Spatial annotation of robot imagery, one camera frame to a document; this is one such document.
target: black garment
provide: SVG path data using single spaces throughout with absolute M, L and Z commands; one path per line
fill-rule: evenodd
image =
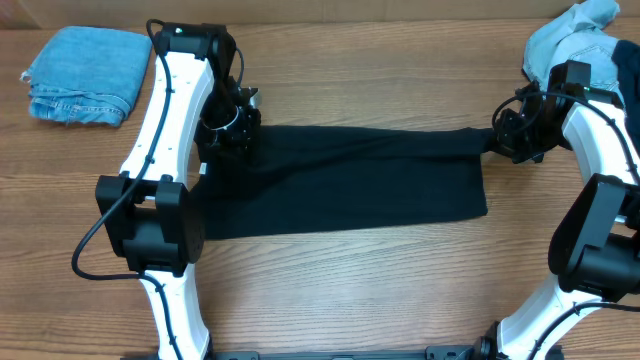
M 636 150 L 640 150 L 640 46 L 620 40 L 612 59 L 618 65 L 618 82 L 627 112 L 625 127 Z
M 219 154 L 191 195 L 207 239 L 469 219 L 492 133 L 263 127 L 253 165 Z

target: black fabric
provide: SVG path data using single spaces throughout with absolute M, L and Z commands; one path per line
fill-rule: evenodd
M 491 134 L 263 127 L 251 165 L 220 153 L 191 195 L 207 239 L 469 219 Z
M 618 65 L 618 82 L 627 112 L 625 127 L 633 145 L 640 150 L 640 46 L 620 40 L 612 60 Z

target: wire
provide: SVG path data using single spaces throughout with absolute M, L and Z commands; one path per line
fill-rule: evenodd
M 620 128 L 618 128 L 618 125 L 616 125 L 616 122 L 613 121 L 611 118 L 609 118 L 604 112 L 602 112 L 602 110 L 600 110 L 597 107 L 593 106 L 592 104 L 590 104 L 585 99 L 580 99 L 580 98 L 577 98 L 575 96 L 571 96 L 571 95 L 567 95 L 567 94 L 563 94 L 563 93 L 547 92 L 547 91 L 537 91 L 537 92 L 532 92 L 532 93 L 528 93 L 528 94 L 516 95 L 516 96 L 506 100 L 502 104 L 500 104 L 500 106 L 498 106 L 496 111 L 493 113 L 493 117 L 491 118 L 491 126 L 493 127 L 493 129 L 497 131 L 496 122 L 497 122 L 498 114 L 507 105 L 509 105 L 512 102 L 517 101 L 517 100 L 522 101 L 524 99 L 531 98 L 531 97 L 537 97 L 537 96 L 555 96 L 555 97 L 571 100 L 573 102 L 577 102 L 578 104 L 587 107 L 589 110 L 593 111 L 598 116 L 600 116 L 607 123 L 607 125 L 609 125 L 613 129 L 613 132 L 616 134 L 616 137 L 618 138 L 618 141 L 620 142 L 620 146 L 622 146 L 622 152 L 624 152 L 624 157 L 625 157 L 625 159 L 627 161 L 627 165 L 629 166 L 629 172 L 631 173 L 631 177 L 633 177 L 633 181 L 635 181 L 635 183 L 637 185 L 640 185 L 640 175 L 638 175 L 638 166 L 633 161 L 633 156 L 631 155 L 631 150 L 629 150 L 629 144 L 627 143 L 627 140 L 624 138 L 624 135 L 622 135 L 622 132 L 620 131 Z
M 156 287 L 156 291 L 160 294 L 160 300 L 162 301 L 162 307 L 164 309 L 164 317 L 165 317 L 165 323 L 167 326 L 167 333 L 169 335 L 169 342 L 173 346 L 173 349 L 176 353 L 176 357 L 178 358 L 178 360 L 182 360 L 182 355 L 180 354 L 180 350 L 178 349 L 178 344 L 176 343 L 175 336 L 173 335 L 173 328 L 171 327 L 171 317 L 169 315 L 169 303 L 167 302 L 167 297 L 162 287 L 162 284 L 160 284 L 158 280 L 156 280 L 155 278 L 149 275 L 145 275 L 142 273 L 141 274 L 93 275 L 80 270 L 80 267 L 78 266 L 80 253 L 82 253 L 82 250 L 84 249 L 84 247 L 87 245 L 87 243 L 89 243 L 89 240 L 91 240 L 93 235 L 95 235 L 95 233 L 100 229 L 100 227 L 102 227 L 102 225 L 104 225 L 107 219 L 109 219 L 113 215 L 113 213 L 115 213 L 125 202 L 130 201 L 133 192 L 142 181 L 142 178 L 144 177 L 144 174 L 147 172 L 147 169 L 149 169 L 149 166 L 154 162 L 153 154 L 156 150 L 156 147 L 158 146 L 158 141 L 160 140 L 162 128 L 164 127 L 164 123 L 167 119 L 167 113 L 169 112 L 169 103 L 171 101 L 172 86 L 171 86 L 171 72 L 169 71 L 169 65 L 167 64 L 167 60 L 165 59 L 164 54 L 158 51 L 157 42 L 155 41 L 153 32 L 151 31 L 152 24 L 158 24 L 158 25 L 164 26 L 164 22 L 157 19 L 150 19 L 149 21 L 147 21 L 147 25 L 146 25 L 147 34 L 151 39 L 151 43 L 153 44 L 153 48 L 156 54 L 158 55 L 158 57 L 160 58 L 160 61 L 162 62 L 162 67 L 164 68 L 165 77 L 167 78 L 166 95 L 164 100 L 164 106 L 162 108 L 162 114 L 160 115 L 160 121 L 158 122 L 158 128 L 156 129 L 156 132 L 153 136 L 153 140 L 151 141 L 151 145 L 149 146 L 149 152 L 147 153 L 147 156 L 144 159 L 144 163 L 140 168 L 140 172 L 138 172 L 138 175 L 133 180 L 129 188 L 127 188 L 127 190 L 122 194 L 122 196 L 120 196 L 120 198 L 118 198 L 118 200 L 116 200 L 116 202 L 114 202 L 113 205 L 111 205 L 109 210 L 107 210 L 100 217 L 100 219 L 98 219 L 98 221 L 96 221 L 96 223 L 89 229 L 89 231 L 87 231 L 87 233 L 84 235 L 84 237 L 76 247 L 75 251 L 73 252 L 73 256 L 71 258 L 71 268 L 73 269 L 73 272 L 76 273 L 76 275 L 87 280 L 106 281 L 106 280 L 139 279 L 139 280 L 146 280 L 152 283 Z
M 242 77 L 244 76 L 244 55 L 242 55 L 242 51 L 240 51 L 240 48 L 236 47 L 236 51 L 238 52 L 238 56 L 240 56 L 240 75 L 238 75 L 238 87 L 241 87 Z
M 538 339 L 536 341 L 536 345 L 534 346 L 533 350 L 531 350 L 531 353 L 529 353 L 529 357 L 527 358 L 527 360 L 533 360 L 536 357 L 536 354 L 538 353 L 538 350 L 540 350 L 540 347 L 545 342 L 547 337 L 549 337 L 549 335 L 551 335 L 551 333 L 558 326 L 560 326 L 560 324 L 562 324 L 563 321 L 565 321 L 568 318 L 570 318 L 571 315 L 579 315 L 580 310 L 588 309 L 588 308 L 602 308 L 602 309 L 612 309 L 612 310 L 621 310 L 621 311 L 640 313 L 640 307 L 639 306 L 627 306 L 627 305 L 619 305 L 619 304 L 612 304 L 612 303 L 584 303 L 584 304 L 578 304 L 578 305 L 574 306 L 571 310 L 569 310 L 569 311 L 565 312 L 564 314 L 560 315 L 560 317 L 558 317 L 542 333 L 542 335 L 540 336 L 540 339 Z

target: black cloth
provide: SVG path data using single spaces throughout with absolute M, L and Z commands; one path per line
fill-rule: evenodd
M 618 65 L 618 82 L 627 112 L 625 127 L 636 150 L 640 150 L 640 46 L 620 40 L 612 60 Z
M 252 164 L 219 153 L 191 196 L 207 239 L 469 219 L 492 133 L 263 127 Z

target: denim fabric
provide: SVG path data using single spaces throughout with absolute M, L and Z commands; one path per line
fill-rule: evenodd
M 67 27 L 40 52 L 30 78 L 32 116 L 64 123 L 119 126 L 133 109 L 151 41 L 112 29 Z
M 524 55 L 529 80 L 547 90 L 551 68 L 575 60 L 591 64 L 591 86 L 619 94 L 618 68 L 611 60 L 618 39 L 601 30 L 619 12 L 615 0 L 587 0 L 536 31 Z

